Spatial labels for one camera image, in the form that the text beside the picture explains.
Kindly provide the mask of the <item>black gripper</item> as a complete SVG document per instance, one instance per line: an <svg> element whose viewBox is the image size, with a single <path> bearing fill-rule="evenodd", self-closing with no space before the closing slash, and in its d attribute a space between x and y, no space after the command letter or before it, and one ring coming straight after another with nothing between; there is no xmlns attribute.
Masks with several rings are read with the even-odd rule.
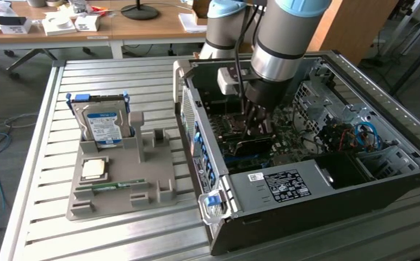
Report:
<svg viewBox="0 0 420 261"><path fill-rule="evenodd" d="M286 82L270 82L252 79L244 90L246 124L263 121L273 114L286 93Z"/></svg>

